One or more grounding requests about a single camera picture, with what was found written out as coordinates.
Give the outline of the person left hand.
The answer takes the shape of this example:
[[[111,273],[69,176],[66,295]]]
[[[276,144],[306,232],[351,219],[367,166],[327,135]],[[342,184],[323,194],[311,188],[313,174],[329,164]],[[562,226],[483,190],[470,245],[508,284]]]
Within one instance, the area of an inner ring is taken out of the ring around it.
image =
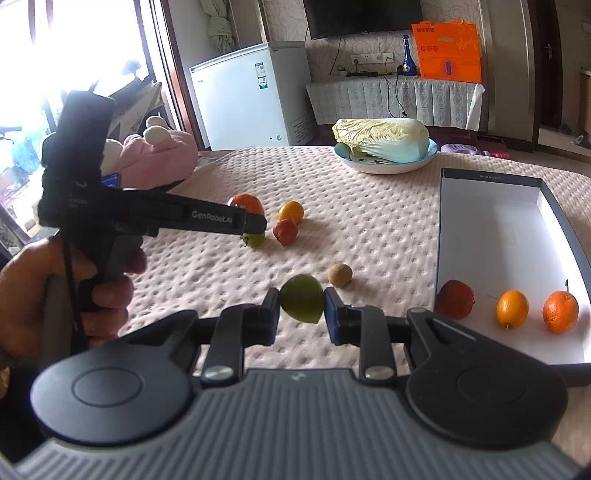
[[[81,315],[92,346],[113,339],[128,319],[134,292],[131,274],[146,269],[137,248],[127,255],[123,274],[96,284],[92,310]],[[41,353],[47,320],[72,323],[68,285],[93,278],[95,265],[76,247],[65,248],[58,237],[25,247],[1,269],[1,366],[35,361]]]

